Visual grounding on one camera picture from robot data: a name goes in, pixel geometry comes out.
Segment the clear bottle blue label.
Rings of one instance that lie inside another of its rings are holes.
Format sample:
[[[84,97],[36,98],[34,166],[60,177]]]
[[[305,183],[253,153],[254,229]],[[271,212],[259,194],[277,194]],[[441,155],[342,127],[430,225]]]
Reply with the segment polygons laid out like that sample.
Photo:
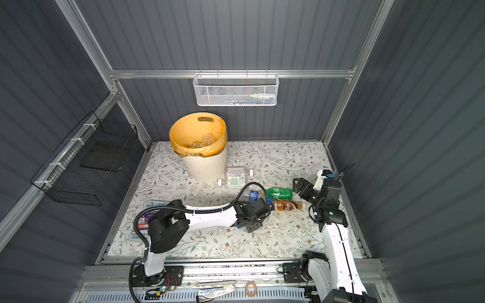
[[[260,191],[250,191],[246,194],[249,202],[256,202],[259,198],[263,196],[263,193]]]

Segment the brown coffee bottle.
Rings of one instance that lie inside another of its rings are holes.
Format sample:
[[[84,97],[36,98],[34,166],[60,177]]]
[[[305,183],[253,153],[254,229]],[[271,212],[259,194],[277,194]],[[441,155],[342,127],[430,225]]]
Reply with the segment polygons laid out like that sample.
[[[294,210],[304,210],[304,203],[286,200],[286,199],[274,199],[272,202],[275,211],[278,212],[289,212]]]

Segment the green plastic bottle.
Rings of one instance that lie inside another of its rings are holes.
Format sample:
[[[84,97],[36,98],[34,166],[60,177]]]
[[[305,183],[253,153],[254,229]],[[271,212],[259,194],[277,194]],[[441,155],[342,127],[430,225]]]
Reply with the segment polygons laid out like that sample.
[[[283,200],[291,200],[293,199],[293,191],[291,188],[278,188],[273,187],[266,190],[269,198],[272,199],[283,199]]]

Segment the clear bottle white label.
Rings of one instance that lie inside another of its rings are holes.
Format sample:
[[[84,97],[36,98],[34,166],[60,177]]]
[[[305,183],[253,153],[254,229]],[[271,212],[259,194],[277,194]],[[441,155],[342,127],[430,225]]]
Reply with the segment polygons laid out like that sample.
[[[217,181],[219,187],[227,189],[242,189],[247,184],[245,176],[226,176]]]

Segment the square clear bottle white cap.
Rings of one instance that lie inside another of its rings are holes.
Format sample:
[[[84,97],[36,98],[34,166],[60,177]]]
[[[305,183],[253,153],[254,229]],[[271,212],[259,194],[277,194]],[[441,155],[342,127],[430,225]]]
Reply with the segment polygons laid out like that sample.
[[[236,176],[249,176],[253,177],[253,169],[249,169],[243,166],[228,166],[225,170],[226,175],[236,175]]]

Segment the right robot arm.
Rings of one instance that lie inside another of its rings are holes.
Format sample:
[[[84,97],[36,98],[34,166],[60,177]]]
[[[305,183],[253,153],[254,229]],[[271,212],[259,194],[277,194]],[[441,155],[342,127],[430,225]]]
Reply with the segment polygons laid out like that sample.
[[[309,203],[310,219],[318,224],[326,249],[306,251],[301,273],[313,280],[321,302],[377,302],[371,297],[352,256],[348,222],[339,209],[342,184],[335,178],[320,176],[314,185],[303,178],[293,180],[293,192]]]

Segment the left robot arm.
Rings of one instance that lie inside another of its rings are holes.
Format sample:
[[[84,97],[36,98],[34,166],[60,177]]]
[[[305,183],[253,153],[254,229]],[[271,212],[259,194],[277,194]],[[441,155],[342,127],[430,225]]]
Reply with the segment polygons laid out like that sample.
[[[273,199],[257,182],[245,184],[235,199],[220,206],[191,207],[176,199],[166,205],[146,208],[133,220],[133,231],[144,245],[143,273],[147,277],[162,274],[168,252],[188,232],[212,227],[242,227],[252,233],[273,210]]]

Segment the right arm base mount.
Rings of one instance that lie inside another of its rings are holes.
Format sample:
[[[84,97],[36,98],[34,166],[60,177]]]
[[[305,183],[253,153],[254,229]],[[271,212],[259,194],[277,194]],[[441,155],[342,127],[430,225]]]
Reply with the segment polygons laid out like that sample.
[[[300,261],[284,263],[282,266],[278,267],[277,273],[283,275],[286,284],[304,283],[307,281],[303,276]]]

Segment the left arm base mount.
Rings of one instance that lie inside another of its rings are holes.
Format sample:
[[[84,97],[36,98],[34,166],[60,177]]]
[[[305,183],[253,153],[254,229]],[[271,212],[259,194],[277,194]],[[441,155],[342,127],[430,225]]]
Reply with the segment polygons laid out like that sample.
[[[184,266],[168,266],[161,273],[148,276],[143,265],[136,265],[130,274],[130,283],[133,287],[177,287],[183,276]]]

